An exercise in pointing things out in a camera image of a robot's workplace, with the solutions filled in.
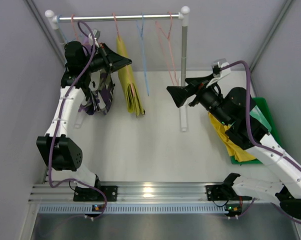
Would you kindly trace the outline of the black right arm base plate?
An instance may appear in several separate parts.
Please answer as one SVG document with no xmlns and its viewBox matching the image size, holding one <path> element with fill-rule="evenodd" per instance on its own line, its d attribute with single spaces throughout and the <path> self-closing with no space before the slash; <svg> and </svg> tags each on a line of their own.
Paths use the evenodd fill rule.
<svg viewBox="0 0 301 240">
<path fill-rule="evenodd" d="M 231 187 L 222 184 L 207 185 L 205 187 L 208 201 L 221 203 L 229 201 L 239 201 L 240 197 L 243 201 L 250 201 L 253 198 L 246 195 L 238 195 Z"/>
</svg>

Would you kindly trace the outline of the blue hanger of green trousers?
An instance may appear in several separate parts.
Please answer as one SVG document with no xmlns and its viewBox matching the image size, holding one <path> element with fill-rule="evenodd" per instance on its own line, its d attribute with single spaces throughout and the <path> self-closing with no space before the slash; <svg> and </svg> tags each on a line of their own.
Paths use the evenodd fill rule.
<svg viewBox="0 0 301 240">
<path fill-rule="evenodd" d="M 146 53 L 145 53 L 145 44 L 144 44 L 144 25 L 145 25 L 145 18 L 144 14 L 141 14 L 141 26 L 139 25 L 138 21 L 136 21 L 136 28 L 137 33 L 139 36 L 139 44 L 141 49 L 141 55 L 142 55 L 142 67 L 143 67 L 143 75 L 144 75 L 144 81 L 145 81 L 145 87 L 147 95 L 150 95 L 150 88 L 149 88 L 149 81 L 148 81 L 148 75 L 147 75 L 147 60 L 146 60 Z"/>
</svg>

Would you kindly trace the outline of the pink hanger of yellow trousers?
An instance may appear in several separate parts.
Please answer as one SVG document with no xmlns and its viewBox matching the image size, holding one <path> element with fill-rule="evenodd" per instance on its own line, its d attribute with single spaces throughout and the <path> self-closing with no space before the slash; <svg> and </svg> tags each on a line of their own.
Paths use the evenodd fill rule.
<svg viewBox="0 0 301 240">
<path fill-rule="evenodd" d="M 158 37 L 160 49 L 163 55 L 163 59 L 165 61 L 168 74 L 171 80 L 171 83 L 173 86 L 178 86 L 179 81 L 177 79 L 177 71 L 176 71 L 176 65 L 175 65 L 175 60 L 174 60 L 174 55 L 172 51 L 172 46 L 171 46 L 171 32 L 172 32 L 172 27 L 173 27 L 173 15 L 169 11 L 169 20 L 170 20 L 170 25 L 169 25 L 169 30 L 168 32 L 165 32 L 160 25 L 158 21 L 155 21 L 155 29 L 156 29 L 156 34 Z"/>
</svg>

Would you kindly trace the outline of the olive yellow trousers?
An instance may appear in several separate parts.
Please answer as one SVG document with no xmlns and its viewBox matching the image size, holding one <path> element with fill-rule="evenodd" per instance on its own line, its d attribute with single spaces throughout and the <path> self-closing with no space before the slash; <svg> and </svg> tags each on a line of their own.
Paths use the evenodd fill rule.
<svg viewBox="0 0 301 240">
<path fill-rule="evenodd" d="M 137 118 L 143 116 L 145 114 L 145 109 L 140 100 L 133 69 L 130 64 L 118 70 L 118 79 L 126 100 L 127 111 L 130 114 L 134 113 Z"/>
</svg>

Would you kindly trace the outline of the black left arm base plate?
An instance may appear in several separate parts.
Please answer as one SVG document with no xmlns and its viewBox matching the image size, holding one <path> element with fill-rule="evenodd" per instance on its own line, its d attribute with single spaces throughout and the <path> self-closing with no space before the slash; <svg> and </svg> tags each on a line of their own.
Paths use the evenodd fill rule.
<svg viewBox="0 0 301 240">
<path fill-rule="evenodd" d="M 116 202 L 118 187 L 116 185 L 102 185 L 99 189 L 106 197 L 108 202 Z M 103 202 L 104 197 L 92 188 L 81 188 L 76 186 L 73 195 L 74 202 Z"/>
</svg>

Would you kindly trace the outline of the pink hanger of olive trousers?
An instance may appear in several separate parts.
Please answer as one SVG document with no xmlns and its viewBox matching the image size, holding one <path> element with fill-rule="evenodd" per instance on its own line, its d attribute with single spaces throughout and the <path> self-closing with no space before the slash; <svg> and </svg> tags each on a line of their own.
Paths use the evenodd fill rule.
<svg viewBox="0 0 301 240">
<path fill-rule="evenodd" d="M 112 16 L 113 16 L 113 19 L 114 19 L 114 22 L 115 22 L 115 27 L 116 27 L 116 32 L 117 32 L 117 38 L 118 38 L 118 41 L 119 41 L 120 53 L 124 53 L 123 44 L 122 44 L 122 37 L 120 35 L 120 31 L 119 31 L 119 27 L 118 27 L 118 22 L 117 22 L 116 14 L 114 12 L 112 12 Z M 128 80 L 129 80 L 129 84 L 130 84 L 130 89 L 131 89 L 132 95 L 133 95 L 133 97 L 135 97 L 136 94 L 135 94 L 135 91 L 133 89 L 133 82 L 132 82 L 132 79 L 131 79 L 131 74 L 130 74 L 129 69 L 128 69 L 128 64 L 126 64 L 124 68 L 126 70 L 126 75 L 128 77 Z"/>
</svg>

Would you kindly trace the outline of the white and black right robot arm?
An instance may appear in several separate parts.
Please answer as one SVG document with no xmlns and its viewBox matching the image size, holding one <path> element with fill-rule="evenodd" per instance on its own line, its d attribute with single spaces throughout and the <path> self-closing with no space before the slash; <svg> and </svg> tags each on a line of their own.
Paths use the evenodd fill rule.
<svg viewBox="0 0 301 240">
<path fill-rule="evenodd" d="M 258 159 L 279 179 L 278 182 L 255 180 L 230 173 L 218 192 L 233 197 L 249 197 L 272 203 L 293 219 L 301 220 L 301 165 L 278 144 L 271 132 L 251 115 L 256 108 L 248 88 L 234 87 L 223 96 L 212 75 L 186 79 L 186 86 L 166 89 L 180 108 L 193 97 L 190 107 L 201 104 L 223 127 L 228 140 Z"/>
</svg>

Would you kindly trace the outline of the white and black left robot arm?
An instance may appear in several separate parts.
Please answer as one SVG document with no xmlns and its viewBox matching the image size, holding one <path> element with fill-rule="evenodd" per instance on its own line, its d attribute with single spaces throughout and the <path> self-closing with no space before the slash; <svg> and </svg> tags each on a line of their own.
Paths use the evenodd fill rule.
<svg viewBox="0 0 301 240">
<path fill-rule="evenodd" d="M 92 114 L 99 107 L 90 87 L 92 73 L 100 72 L 104 84 L 111 73 L 130 65 L 132 60 L 96 42 L 90 50 L 79 41 L 68 42 L 64 56 L 65 72 L 58 105 L 48 130 L 37 138 L 36 146 L 49 174 L 53 170 L 70 172 L 66 182 L 75 182 L 80 188 L 98 189 L 98 176 L 83 164 L 83 151 L 72 140 L 73 130 L 82 106 L 87 105 Z"/>
</svg>

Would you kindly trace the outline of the green tie-dye trousers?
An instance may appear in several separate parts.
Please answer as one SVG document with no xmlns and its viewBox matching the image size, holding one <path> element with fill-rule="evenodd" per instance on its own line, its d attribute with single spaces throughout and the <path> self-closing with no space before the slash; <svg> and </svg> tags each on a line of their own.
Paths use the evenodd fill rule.
<svg viewBox="0 0 301 240">
<path fill-rule="evenodd" d="M 250 116 L 258 120 L 269 132 L 272 131 L 271 113 L 266 100 L 262 97 L 254 97 L 255 107 L 250 111 Z"/>
</svg>

